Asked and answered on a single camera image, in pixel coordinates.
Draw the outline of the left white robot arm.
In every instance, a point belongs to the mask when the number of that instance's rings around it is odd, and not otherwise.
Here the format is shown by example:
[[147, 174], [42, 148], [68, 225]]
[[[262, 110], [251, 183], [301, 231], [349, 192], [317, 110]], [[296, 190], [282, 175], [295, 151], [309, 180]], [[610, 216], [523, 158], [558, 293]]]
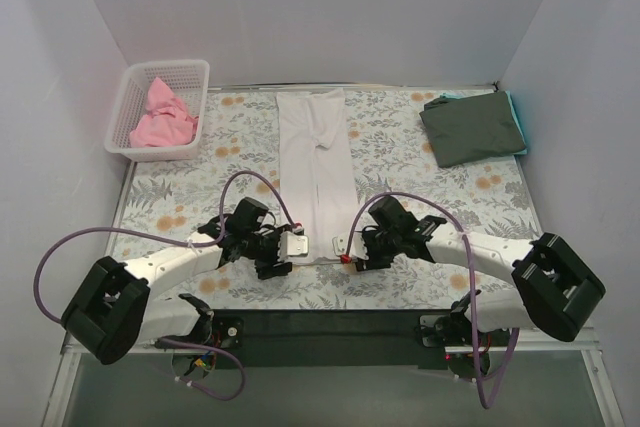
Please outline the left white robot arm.
[[264, 204], [244, 198], [232, 213], [200, 226], [183, 246], [126, 262], [97, 260], [62, 314], [62, 327], [104, 365], [145, 342], [213, 344], [213, 308], [193, 294], [166, 294], [241, 258], [253, 261], [261, 280], [288, 275], [292, 257], [307, 255], [309, 241], [299, 224], [265, 223], [268, 214]]

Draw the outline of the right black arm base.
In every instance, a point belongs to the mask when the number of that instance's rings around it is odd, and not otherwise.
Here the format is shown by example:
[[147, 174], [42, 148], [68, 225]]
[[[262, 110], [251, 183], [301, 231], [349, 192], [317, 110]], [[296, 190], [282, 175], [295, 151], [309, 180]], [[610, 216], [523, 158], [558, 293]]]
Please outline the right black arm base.
[[[451, 315], [448, 311], [433, 311], [419, 317], [418, 341], [425, 347], [472, 347], [471, 322], [463, 314]], [[506, 347], [510, 333], [498, 329], [478, 333], [481, 350], [488, 347]]]

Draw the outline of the white t shirt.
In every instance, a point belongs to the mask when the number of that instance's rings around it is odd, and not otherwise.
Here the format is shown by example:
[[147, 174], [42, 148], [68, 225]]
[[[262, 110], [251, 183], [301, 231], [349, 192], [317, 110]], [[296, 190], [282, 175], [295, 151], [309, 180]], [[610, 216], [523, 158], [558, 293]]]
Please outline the white t shirt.
[[279, 180], [293, 220], [309, 238], [301, 265], [335, 262], [332, 240], [347, 232], [359, 209], [341, 89], [276, 95]]

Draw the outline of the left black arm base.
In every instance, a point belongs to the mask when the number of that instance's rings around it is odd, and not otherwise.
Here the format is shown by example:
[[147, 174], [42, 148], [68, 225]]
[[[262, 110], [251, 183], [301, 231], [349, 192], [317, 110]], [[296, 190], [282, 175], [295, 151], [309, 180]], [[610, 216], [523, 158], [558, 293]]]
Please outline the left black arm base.
[[241, 346], [244, 321], [237, 316], [201, 316], [185, 335], [169, 335], [156, 340], [156, 348], [169, 348], [167, 339], [181, 343], [214, 346], [231, 349]]

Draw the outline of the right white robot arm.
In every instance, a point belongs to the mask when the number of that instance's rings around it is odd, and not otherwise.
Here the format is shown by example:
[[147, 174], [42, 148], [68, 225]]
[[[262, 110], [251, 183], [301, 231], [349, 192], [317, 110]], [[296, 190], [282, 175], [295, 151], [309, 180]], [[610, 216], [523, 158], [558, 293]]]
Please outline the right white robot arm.
[[452, 307], [444, 324], [457, 327], [465, 341], [474, 332], [538, 329], [572, 342], [605, 296], [603, 282], [556, 234], [526, 240], [468, 232], [445, 210], [417, 218], [399, 198], [397, 193], [378, 194], [367, 201], [361, 210], [372, 225], [352, 226], [347, 237], [334, 240], [334, 250], [360, 272], [387, 269], [404, 255], [465, 267], [470, 274], [509, 284], [494, 293], [470, 286]]

